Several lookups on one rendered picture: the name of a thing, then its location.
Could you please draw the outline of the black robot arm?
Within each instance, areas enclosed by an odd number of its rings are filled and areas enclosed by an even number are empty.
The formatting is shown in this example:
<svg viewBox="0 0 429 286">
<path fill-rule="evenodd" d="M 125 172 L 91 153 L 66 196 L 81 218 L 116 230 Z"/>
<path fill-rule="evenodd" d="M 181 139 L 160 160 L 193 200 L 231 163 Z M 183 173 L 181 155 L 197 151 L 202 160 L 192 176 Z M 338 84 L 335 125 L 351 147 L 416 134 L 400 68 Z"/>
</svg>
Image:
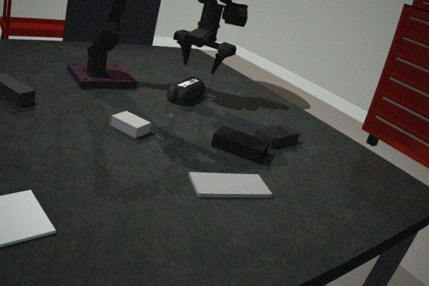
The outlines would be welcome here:
<svg viewBox="0 0 429 286">
<path fill-rule="evenodd" d="M 97 38 L 90 44 L 87 58 L 87 69 L 83 69 L 89 76 L 110 76 L 106 71 L 107 52 L 118 45 L 122 28 L 119 28 L 120 18 L 127 0 L 113 0 L 108 19 Z M 220 0 L 225 5 L 217 4 L 217 0 L 198 0 L 203 3 L 201 18 L 211 22 L 220 22 L 222 19 L 226 24 L 244 27 L 248 19 L 248 6 L 233 3 L 231 0 Z M 224 8 L 224 10 L 223 10 Z M 212 26 L 208 29 L 198 26 L 189 32 L 189 44 L 196 47 L 209 45 L 214 41 L 214 30 Z"/>
</svg>

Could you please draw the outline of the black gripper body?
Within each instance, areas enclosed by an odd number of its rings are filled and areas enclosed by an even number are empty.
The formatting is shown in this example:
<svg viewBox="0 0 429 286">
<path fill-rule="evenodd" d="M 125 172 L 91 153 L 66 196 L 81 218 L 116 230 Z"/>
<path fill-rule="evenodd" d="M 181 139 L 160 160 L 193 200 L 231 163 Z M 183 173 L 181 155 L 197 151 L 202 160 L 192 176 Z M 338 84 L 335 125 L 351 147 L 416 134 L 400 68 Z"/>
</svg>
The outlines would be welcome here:
<svg viewBox="0 0 429 286">
<path fill-rule="evenodd" d="M 213 27 L 214 41 L 213 41 L 213 43 L 211 43 L 209 45 L 205 44 L 205 46 L 217 49 L 217 51 L 221 55 L 231 57 L 232 55 L 235 55 L 235 53 L 236 53 L 237 47 L 235 45 L 230 44 L 230 43 L 226 43 L 226 42 L 224 42 L 224 43 L 216 43 L 215 42 L 217 40 L 216 36 L 217 36 L 218 28 L 220 28 L 219 23 L 220 22 L 211 22 L 211 21 L 204 20 L 204 19 L 200 18 L 200 21 L 198 22 L 198 26 L 202 26 L 202 28 L 206 28 L 206 29 L 208 29 L 209 26 Z M 187 30 L 177 30 L 174 33 L 173 39 L 180 42 L 180 43 L 188 43 L 189 42 L 189 32 L 190 31 L 187 31 Z"/>
</svg>

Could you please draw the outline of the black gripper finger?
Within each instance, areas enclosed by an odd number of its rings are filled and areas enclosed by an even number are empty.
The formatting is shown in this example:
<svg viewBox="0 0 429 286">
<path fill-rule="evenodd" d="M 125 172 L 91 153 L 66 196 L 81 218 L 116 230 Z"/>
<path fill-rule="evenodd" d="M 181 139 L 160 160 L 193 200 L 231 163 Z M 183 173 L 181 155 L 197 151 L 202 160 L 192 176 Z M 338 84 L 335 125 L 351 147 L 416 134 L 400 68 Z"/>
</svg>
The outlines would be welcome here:
<svg viewBox="0 0 429 286">
<path fill-rule="evenodd" d="M 212 67 L 211 74 L 214 74 L 215 70 L 218 68 L 219 64 L 226 58 L 227 56 L 221 54 L 215 54 L 215 61 Z"/>
<path fill-rule="evenodd" d="M 184 66 L 187 65 L 188 59 L 189 59 L 189 53 L 191 50 L 191 45 L 189 43 L 180 43 L 177 41 L 178 44 L 180 44 L 182 51 L 183 51 L 183 63 Z"/>
</svg>

